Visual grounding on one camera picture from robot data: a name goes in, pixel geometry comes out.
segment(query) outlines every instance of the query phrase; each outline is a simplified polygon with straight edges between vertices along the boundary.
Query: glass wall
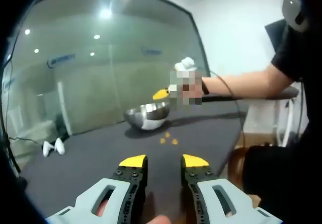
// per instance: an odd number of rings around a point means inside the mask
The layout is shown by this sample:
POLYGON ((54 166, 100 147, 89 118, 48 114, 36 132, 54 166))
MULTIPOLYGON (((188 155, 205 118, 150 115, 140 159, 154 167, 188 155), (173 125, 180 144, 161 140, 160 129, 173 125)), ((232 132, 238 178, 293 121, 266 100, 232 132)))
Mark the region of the glass wall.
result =
POLYGON ((41 142, 120 122, 185 57, 206 68, 190 15, 165 0, 42 0, 4 71, 7 132, 41 142))

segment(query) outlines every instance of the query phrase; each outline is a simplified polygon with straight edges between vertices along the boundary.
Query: gray table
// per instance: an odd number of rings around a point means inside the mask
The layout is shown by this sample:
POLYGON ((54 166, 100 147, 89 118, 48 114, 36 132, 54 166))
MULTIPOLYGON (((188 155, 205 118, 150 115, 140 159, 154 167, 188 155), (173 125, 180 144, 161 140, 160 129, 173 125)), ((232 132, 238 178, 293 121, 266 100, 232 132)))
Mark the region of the gray table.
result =
MULTIPOLYGON (((240 105, 243 121, 248 106, 240 105)), ((28 181, 27 194, 48 217, 66 206, 102 178, 109 178, 127 157, 148 156, 148 187, 142 222, 157 214, 173 221, 182 216, 180 204, 180 157, 207 160, 219 174, 240 134, 235 102, 204 103, 190 110, 172 111, 161 129, 140 133, 123 122, 72 136, 65 142, 66 154, 38 153, 21 175, 28 181), (173 138, 178 144, 172 144, 173 138)))

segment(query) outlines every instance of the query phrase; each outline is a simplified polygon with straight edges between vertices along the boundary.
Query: person's arm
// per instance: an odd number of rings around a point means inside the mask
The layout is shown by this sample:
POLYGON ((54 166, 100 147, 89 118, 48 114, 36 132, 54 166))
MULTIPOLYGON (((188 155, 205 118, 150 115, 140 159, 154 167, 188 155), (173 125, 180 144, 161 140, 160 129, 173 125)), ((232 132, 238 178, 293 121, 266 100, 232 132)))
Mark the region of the person's arm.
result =
MULTIPOLYGON (((294 41, 294 32, 287 26, 280 47, 265 70, 221 78, 232 90, 233 95, 239 98, 261 99, 280 93, 300 78, 300 61, 294 41)), ((210 93, 231 95, 219 78, 202 80, 210 93)))
MULTIPOLYGON (((293 83, 275 66, 270 64, 264 71, 245 73, 240 76, 225 76, 222 79, 238 98, 262 99, 278 94, 293 83)), ((202 78, 208 91, 213 94, 231 95, 220 78, 202 78)))

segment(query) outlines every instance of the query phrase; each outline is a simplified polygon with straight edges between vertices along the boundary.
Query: white shoe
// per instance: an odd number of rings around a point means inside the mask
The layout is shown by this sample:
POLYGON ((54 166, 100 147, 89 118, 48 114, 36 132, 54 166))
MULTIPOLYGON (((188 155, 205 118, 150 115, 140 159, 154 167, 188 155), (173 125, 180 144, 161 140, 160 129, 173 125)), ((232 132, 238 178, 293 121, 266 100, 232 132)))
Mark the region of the white shoe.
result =
POLYGON ((60 155, 63 155, 65 153, 65 146, 60 138, 56 139, 55 151, 57 151, 60 155))
POLYGON ((49 155, 50 150, 55 148, 53 145, 51 145, 49 142, 44 141, 44 145, 42 147, 42 154, 44 157, 47 157, 49 155))

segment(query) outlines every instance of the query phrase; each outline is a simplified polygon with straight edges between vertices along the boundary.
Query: stainless steel bowl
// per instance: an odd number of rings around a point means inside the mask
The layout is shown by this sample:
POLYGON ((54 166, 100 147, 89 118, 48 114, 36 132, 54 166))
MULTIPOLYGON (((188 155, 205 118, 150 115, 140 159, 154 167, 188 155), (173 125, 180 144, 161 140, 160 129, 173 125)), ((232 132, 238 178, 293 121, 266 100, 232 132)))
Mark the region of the stainless steel bowl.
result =
POLYGON ((141 130, 154 130, 161 127, 170 113, 168 102, 151 103, 124 112, 125 120, 141 130))

